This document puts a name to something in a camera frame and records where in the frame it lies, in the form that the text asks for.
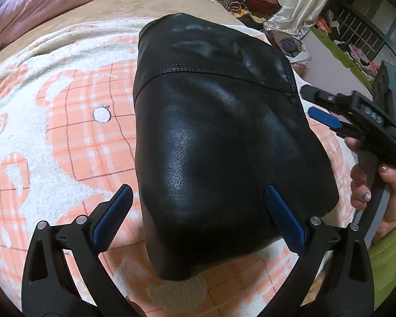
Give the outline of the right hand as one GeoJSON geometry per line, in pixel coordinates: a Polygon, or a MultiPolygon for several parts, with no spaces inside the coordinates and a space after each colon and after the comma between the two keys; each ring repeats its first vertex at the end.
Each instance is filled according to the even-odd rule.
{"type": "Polygon", "coordinates": [[[351,245],[355,243],[359,248],[362,243],[370,247],[396,229],[396,189],[383,179],[381,172],[374,172],[371,157],[374,156],[376,162],[386,162],[389,168],[396,169],[396,145],[387,140],[381,144],[370,144],[367,140],[360,144],[351,137],[346,137],[345,143],[353,152],[369,152],[367,155],[359,154],[358,160],[365,167],[367,178],[364,186],[371,193],[371,199],[364,208],[357,209],[360,214],[348,226],[345,241],[351,245]]]}

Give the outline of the green sleeve forearm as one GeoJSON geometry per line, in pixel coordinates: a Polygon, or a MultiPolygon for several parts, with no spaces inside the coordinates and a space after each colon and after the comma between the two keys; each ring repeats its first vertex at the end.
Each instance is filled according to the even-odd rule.
{"type": "Polygon", "coordinates": [[[373,272],[374,309],[377,309],[396,287],[396,228],[370,247],[368,254],[373,272]]]}

